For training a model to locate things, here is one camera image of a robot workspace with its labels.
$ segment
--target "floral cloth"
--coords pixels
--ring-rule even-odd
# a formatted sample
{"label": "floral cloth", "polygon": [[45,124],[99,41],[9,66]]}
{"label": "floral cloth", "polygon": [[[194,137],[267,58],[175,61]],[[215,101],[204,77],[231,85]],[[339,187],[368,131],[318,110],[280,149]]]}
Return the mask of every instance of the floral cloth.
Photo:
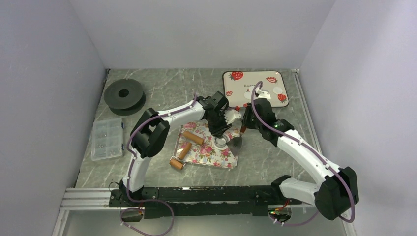
{"label": "floral cloth", "polygon": [[[192,146],[183,161],[208,166],[217,166],[232,169],[238,165],[238,157],[233,156],[229,148],[218,150],[212,144],[213,136],[210,134],[209,126],[203,122],[189,122],[182,126],[179,131],[177,145],[174,156],[178,157],[189,140],[182,136],[184,131],[191,132],[197,136],[204,138],[204,143],[200,146],[191,141]],[[225,134],[229,138],[239,135],[239,129],[232,126]]]}

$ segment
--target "strawberry print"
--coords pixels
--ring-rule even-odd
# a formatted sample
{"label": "strawberry print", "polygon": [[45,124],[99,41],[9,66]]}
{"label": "strawberry print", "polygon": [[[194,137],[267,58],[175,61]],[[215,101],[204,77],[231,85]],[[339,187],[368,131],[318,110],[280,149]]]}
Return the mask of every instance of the strawberry print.
{"label": "strawberry print", "polygon": [[243,77],[243,72],[233,71],[229,76],[231,80],[240,80]]}
{"label": "strawberry print", "polygon": [[283,95],[283,94],[278,94],[278,100],[281,101],[281,103],[284,103],[287,101],[287,96]]}
{"label": "strawberry print", "polygon": [[277,79],[275,77],[272,77],[272,76],[268,77],[267,80],[271,83],[276,83],[277,82]]}

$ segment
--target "cork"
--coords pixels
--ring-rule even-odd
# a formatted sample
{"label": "cork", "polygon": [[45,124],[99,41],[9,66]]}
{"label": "cork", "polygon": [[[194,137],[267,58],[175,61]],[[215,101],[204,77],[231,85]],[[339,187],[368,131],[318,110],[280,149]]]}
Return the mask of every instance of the cork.
{"label": "cork", "polygon": [[177,170],[182,170],[182,168],[184,167],[184,165],[181,162],[179,162],[179,161],[177,161],[173,158],[170,160],[170,165]]}
{"label": "cork", "polygon": [[194,142],[195,142],[195,143],[197,143],[197,144],[202,145],[202,144],[204,143],[204,139],[203,139],[203,138],[201,138],[201,137],[199,137],[199,136],[197,136],[197,135],[195,135],[195,134],[192,134],[192,133],[190,133],[190,132],[188,132],[188,131],[184,131],[184,132],[182,133],[182,135],[183,135],[184,137],[186,137],[186,138],[188,138],[188,139],[190,139],[190,140],[194,141]]}
{"label": "cork", "polygon": [[187,144],[185,145],[184,149],[179,154],[178,159],[183,160],[184,157],[187,155],[188,151],[190,151],[190,149],[191,149],[191,143],[190,142],[187,142]]}

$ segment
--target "black spool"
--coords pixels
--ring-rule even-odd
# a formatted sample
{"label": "black spool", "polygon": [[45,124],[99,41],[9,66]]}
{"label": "black spool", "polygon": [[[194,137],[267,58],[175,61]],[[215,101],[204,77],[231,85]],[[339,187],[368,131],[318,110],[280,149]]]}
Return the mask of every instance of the black spool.
{"label": "black spool", "polygon": [[139,82],[132,79],[121,79],[107,87],[104,91],[104,101],[114,114],[129,116],[144,106],[146,97]]}

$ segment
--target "purple cable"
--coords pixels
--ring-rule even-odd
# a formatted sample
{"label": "purple cable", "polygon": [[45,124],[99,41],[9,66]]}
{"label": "purple cable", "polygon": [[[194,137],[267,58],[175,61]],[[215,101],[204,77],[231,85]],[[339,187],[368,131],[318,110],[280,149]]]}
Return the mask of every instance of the purple cable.
{"label": "purple cable", "polygon": [[[170,112],[170,113],[166,113],[166,114],[163,114],[163,115],[159,115],[159,116],[155,116],[155,117],[152,117],[152,118],[147,119],[145,122],[143,122],[141,125],[139,125],[139,127],[137,129],[135,129],[135,131],[133,131],[132,135],[130,135],[129,140],[127,141],[127,144],[126,144],[127,150],[129,152],[131,152],[135,158],[138,158],[138,156],[136,155],[136,153],[132,149],[130,149],[130,143],[132,142],[133,137],[139,132],[139,130],[141,130],[147,123],[149,123],[149,122],[151,122],[151,121],[153,121],[155,119],[162,118],[162,117],[167,117],[169,114],[173,115],[173,114],[177,114],[177,113],[180,113],[180,112],[183,112],[183,111],[186,111],[186,110],[190,109],[191,107],[194,106],[194,104],[196,103],[196,101],[197,101],[197,95],[194,93],[194,100],[191,103],[191,106],[187,106],[187,107],[181,108],[179,110],[176,110],[176,111],[173,111],[173,112]],[[169,210],[171,211],[172,221],[171,221],[171,225],[169,226],[169,228],[167,229],[167,231],[163,232],[160,235],[149,235],[149,234],[147,234],[145,232],[142,232],[142,231],[136,229],[135,227],[133,227],[133,226],[131,226],[131,225],[123,222],[123,219],[122,219],[121,216],[126,211],[129,211],[129,210],[138,210],[137,208],[128,208],[128,209],[123,210],[120,213],[120,222],[124,226],[126,226],[126,227],[128,227],[130,229],[133,229],[134,231],[136,231],[136,232],[138,232],[140,234],[143,234],[145,236],[163,236],[163,235],[166,235],[172,229],[172,227],[174,226],[174,210],[172,209],[172,207],[168,203],[166,203],[166,201],[162,201],[162,200],[159,200],[159,199],[135,200],[135,199],[133,199],[133,198],[130,197],[130,194],[129,194],[130,174],[132,173],[132,168],[133,168],[134,163],[135,163],[135,160],[133,160],[132,163],[130,163],[129,170],[127,172],[127,176],[128,176],[127,183],[126,183],[127,198],[129,200],[131,200],[132,202],[134,202],[134,203],[159,202],[159,203],[165,204],[169,208]]]}
{"label": "purple cable", "polygon": [[[268,129],[270,129],[270,130],[272,130],[272,131],[274,131],[274,132],[276,132],[276,133],[278,133],[278,134],[280,134],[280,135],[283,135],[283,136],[285,136],[285,137],[287,137],[287,138],[289,138],[289,139],[292,139],[292,140],[294,140],[295,142],[297,142],[297,143],[299,143],[299,139],[297,139],[297,138],[295,138],[295,137],[293,137],[293,136],[291,136],[291,135],[288,135],[288,134],[286,134],[286,133],[284,133],[284,132],[282,132],[282,131],[279,131],[279,130],[276,130],[276,129],[274,129],[274,128],[272,128],[271,126],[269,126],[267,123],[265,123],[265,121],[263,121],[262,119],[261,119],[261,117],[259,116],[259,114],[258,114],[258,112],[256,111],[256,109],[255,109],[255,103],[254,103],[254,97],[255,97],[255,90],[256,90],[256,88],[259,86],[259,89],[261,89],[262,88],[262,81],[259,81],[259,82],[257,82],[256,83],[256,85],[255,85],[255,87],[253,88],[253,90],[252,90],[252,95],[251,95],[251,97],[250,97],[250,101],[251,101],[251,103],[252,103],[252,110],[253,110],[253,114],[255,114],[255,116],[256,116],[256,118],[266,127],[266,128],[268,128]],[[312,152],[314,155],[316,155],[316,157],[322,162],[322,164],[323,165],[326,165],[327,164],[327,162],[320,156],[320,154],[316,151],[316,150],[314,150],[314,148],[312,148],[312,147],[310,147],[309,145],[307,145],[307,144],[305,144],[305,143],[301,143],[301,145],[303,145],[305,148],[307,148],[310,152]],[[355,220],[355,202],[353,201],[353,195],[352,195],[352,192],[351,192],[351,190],[350,190],[350,188],[349,188],[349,186],[347,185],[347,183],[342,179],[342,177],[339,175],[339,173],[338,172],[336,172],[332,167],[329,167],[329,170],[339,179],[339,181],[342,183],[342,185],[343,185],[343,187],[345,187],[345,189],[346,189],[346,192],[348,193],[348,196],[349,196],[349,202],[350,202],[350,204],[351,204],[351,209],[352,209],[352,215],[351,215],[351,218],[350,219],[346,219],[346,218],[344,218],[343,216],[339,216],[340,217],[340,219],[342,219],[342,220],[344,220],[344,221],[346,221],[346,222],[348,222],[348,223],[352,223],[354,220]],[[308,222],[310,222],[314,217],[316,217],[316,215],[317,214],[315,214],[315,215],[313,215],[313,217],[311,218],[311,219],[309,219],[309,220],[307,220],[306,222],[303,222],[303,223],[301,223],[301,225],[303,225],[304,223],[308,223]]]}

